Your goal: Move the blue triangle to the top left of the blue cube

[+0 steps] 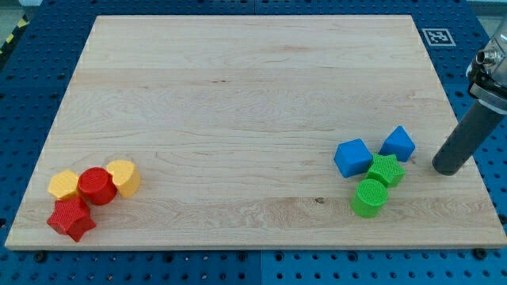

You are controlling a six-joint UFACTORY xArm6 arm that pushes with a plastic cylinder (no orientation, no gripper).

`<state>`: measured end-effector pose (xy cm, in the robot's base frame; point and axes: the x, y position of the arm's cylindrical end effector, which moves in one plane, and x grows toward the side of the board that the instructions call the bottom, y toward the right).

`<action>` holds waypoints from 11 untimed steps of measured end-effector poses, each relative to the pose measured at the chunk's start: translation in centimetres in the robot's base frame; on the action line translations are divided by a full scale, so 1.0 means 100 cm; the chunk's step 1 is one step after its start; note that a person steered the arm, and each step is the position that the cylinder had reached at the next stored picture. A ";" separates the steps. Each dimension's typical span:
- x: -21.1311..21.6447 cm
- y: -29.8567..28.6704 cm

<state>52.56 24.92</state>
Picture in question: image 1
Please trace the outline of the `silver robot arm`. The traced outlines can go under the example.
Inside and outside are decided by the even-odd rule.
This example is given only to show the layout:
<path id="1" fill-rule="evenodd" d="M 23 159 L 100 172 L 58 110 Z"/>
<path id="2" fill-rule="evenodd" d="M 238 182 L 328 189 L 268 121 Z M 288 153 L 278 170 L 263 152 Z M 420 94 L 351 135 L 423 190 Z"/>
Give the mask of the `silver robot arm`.
<path id="1" fill-rule="evenodd" d="M 506 20 L 478 49 L 466 76 L 474 104 L 433 157 L 433 168 L 451 176 L 467 162 L 506 117 Z"/>

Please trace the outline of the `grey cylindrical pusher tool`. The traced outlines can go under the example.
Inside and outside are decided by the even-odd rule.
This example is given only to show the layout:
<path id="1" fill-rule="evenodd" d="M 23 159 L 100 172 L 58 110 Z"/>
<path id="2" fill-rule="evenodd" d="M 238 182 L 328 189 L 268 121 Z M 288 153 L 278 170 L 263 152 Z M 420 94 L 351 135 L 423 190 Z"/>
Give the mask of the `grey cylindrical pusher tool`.
<path id="1" fill-rule="evenodd" d="M 505 110 L 477 100 L 432 159 L 440 174 L 456 174 L 504 119 Z"/>

